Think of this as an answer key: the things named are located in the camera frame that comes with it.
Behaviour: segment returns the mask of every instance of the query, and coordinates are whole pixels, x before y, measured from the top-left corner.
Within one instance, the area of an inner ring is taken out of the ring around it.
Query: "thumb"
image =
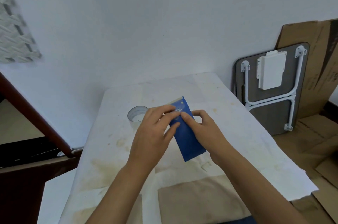
[[[196,122],[195,119],[192,118],[187,113],[181,112],[181,117],[184,120],[184,122],[188,124],[188,126],[192,129],[193,132],[195,132],[199,128],[200,124]]]

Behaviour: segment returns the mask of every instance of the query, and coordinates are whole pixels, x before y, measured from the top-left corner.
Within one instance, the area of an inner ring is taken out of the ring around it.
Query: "person's right hand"
[[[204,110],[192,111],[193,116],[200,116],[202,123],[198,123],[185,112],[181,112],[182,119],[194,132],[197,140],[210,153],[212,159],[220,154],[220,149],[230,146],[214,120]]]

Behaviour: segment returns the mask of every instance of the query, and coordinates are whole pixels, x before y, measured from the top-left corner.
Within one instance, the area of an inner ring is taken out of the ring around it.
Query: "forearm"
[[[125,165],[86,223],[126,223],[148,174],[136,166]]]
[[[307,223],[268,180],[230,144],[221,148],[216,155],[218,164],[257,223]]]

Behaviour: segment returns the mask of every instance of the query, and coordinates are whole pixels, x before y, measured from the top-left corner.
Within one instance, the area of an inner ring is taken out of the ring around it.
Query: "white table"
[[[316,189],[273,138],[214,73],[200,73],[107,90],[91,128],[60,223],[84,223],[127,161],[135,134],[127,113],[134,106],[153,107],[184,96],[190,109],[204,109],[227,140],[287,200]],[[222,174],[208,154],[184,163],[173,139],[142,189],[143,223],[159,223],[156,188]]]

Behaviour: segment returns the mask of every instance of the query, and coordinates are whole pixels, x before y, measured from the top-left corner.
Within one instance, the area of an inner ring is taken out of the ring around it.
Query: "hand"
[[[192,114],[200,116],[202,123],[196,122],[194,118],[184,112],[181,113],[181,117],[192,129],[201,145],[210,153],[212,160],[217,164],[217,155],[221,154],[220,149],[230,146],[230,144],[206,111],[196,110],[192,111]]]
[[[175,123],[164,134],[171,120],[180,115],[174,110],[175,106],[172,105],[148,109],[135,134],[127,165],[137,166],[149,173],[157,165],[180,125]]]

